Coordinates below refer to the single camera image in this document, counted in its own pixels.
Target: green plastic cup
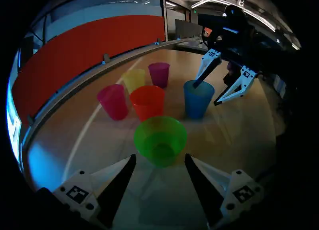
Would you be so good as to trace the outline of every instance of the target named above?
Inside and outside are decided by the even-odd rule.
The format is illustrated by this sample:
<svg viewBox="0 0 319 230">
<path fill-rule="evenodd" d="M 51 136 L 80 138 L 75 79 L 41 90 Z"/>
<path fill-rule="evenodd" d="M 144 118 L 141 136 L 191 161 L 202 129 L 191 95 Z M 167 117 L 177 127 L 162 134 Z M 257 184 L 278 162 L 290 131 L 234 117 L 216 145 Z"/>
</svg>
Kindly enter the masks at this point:
<svg viewBox="0 0 319 230">
<path fill-rule="evenodd" d="M 158 167 L 172 165 L 186 144 L 184 126 L 171 117 L 156 116 L 142 122 L 134 134 L 138 152 Z"/>
</svg>

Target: yellow plastic cup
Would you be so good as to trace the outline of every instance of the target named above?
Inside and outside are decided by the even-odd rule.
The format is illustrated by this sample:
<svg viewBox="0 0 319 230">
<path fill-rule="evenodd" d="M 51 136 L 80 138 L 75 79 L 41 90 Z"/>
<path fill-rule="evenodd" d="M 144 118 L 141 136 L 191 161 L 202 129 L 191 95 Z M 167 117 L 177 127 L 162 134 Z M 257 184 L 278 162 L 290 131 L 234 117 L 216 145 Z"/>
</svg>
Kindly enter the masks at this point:
<svg viewBox="0 0 319 230">
<path fill-rule="evenodd" d="M 122 75 L 126 89 L 131 94 L 137 88 L 145 85 L 145 70 L 132 69 Z"/>
</svg>

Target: wooden table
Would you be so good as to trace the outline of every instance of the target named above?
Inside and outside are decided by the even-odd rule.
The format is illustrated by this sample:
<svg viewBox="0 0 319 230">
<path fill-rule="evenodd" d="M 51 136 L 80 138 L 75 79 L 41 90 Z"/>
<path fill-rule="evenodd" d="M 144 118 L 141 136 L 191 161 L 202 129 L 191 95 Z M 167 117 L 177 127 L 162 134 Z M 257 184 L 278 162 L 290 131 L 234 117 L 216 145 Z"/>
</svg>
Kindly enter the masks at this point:
<svg viewBox="0 0 319 230">
<path fill-rule="evenodd" d="M 256 177 L 276 161 L 269 104 L 256 79 L 246 96 L 218 106 L 211 101 L 202 120 L 188 119 L 184 113 L 183 84 L 195 78 L 202 56 L 159 50 L 141 58 L 79 91 L 40 129 L 27 159 L 35 188 L 45 186 L 54 190 L 63 173 L 66 177 L 79 169 L 93 173 L 135 153 L 137 164 L 113 229 L 206 229 L 204 212 L 183 163 L 185 153 L 228 173 L 243 169 Z M 170 64 L 164 114 L 181 121 L 187 130 L 186 147 L 173 166 L 163 169 L 154 167 L 134 146 L 133 135 L 140 121 L 128 93 L 130 112 L 122 121 L 113 121 L 103 109 L 97 109 L 96 100 L 99 90 L 116 83 L 134 63 L 135 68 L 146 70 L 146 84 L 151 85 L 148 65 L 154 62 Z M 222 62 L 205 80 L 215 88 L 213 100 L 226 88 L 223 83 L 226 66 L 227 62 Z M 88 120 L 91 123 L 83 133 Z M 45 175 L 49 169 L 53 176 Z"/>
</svg>

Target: red wall panel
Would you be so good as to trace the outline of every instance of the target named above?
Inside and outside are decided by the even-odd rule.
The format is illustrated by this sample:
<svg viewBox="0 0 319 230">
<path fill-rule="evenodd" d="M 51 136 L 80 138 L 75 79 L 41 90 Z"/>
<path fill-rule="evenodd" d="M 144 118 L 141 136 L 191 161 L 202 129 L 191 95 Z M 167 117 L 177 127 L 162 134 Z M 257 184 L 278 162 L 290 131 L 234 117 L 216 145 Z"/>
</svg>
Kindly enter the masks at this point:
<svg viewBox="0 0 319 230">
<path fill-rule="evenodd" d="M 21 69 L 12 96 L 23 124 L 68 81 L 110 57 L 165 40 L 159 16 L 118 16 L 77 26 L 45 44 Z"/>
</svg>

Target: white line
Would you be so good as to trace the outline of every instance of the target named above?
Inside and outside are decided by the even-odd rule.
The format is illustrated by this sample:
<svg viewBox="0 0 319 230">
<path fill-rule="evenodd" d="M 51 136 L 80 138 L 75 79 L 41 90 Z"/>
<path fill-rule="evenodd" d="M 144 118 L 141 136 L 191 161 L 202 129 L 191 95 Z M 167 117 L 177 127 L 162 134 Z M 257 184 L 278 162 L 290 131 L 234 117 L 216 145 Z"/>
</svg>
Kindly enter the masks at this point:
<svg viewBox="0 0 319 230">
<path fill-rule="evenodd" d="M 138 58 L 134 64 L 132 64 L 132 66 L 127 70 L 127 71 L 130 71 L 132 70 L 138 63 L 141 62 L 141 60 L 143 59 L 143 57 L 140 57 Z M 116 84 L 119 84 L 122 82 L 122 77 L 116 82 Z M 65 169 L 64 169 L 64 172 L 63 172 L 63 175 L 62 175 L 62 182 L 65 182 L 65 180 L 67 179 L 67 175 L 68 175 L 68 172 L 69 172 L 69 169 L 70 169 L 70 166 L 71 166 L 71 163 L 72 163 L 72 160 L 75 156 L 75 153 L 77 152 L 77 149 L 84 137 L 84 135 L 87 133 L 87 130 L 88 128 L 90 127 L 91 123 L 93 122 L 95 116 L 97 115 L 98 111 L 101 109 L 101 104 L 97 105 L 97 107 L 95 108 L 95 110 L 93 111 L 92 115 L 90 116 L 90 118 L 88 119 L 88 121 L 85 123 L 85 125 L 83 126 L 77 140 L 75 141 L 74 143 L 74 146 L 71 150 L 71 153 L 69 155 L 69 158 L 67 160 L 67 164 L 65 166 Z"/>
</svg>

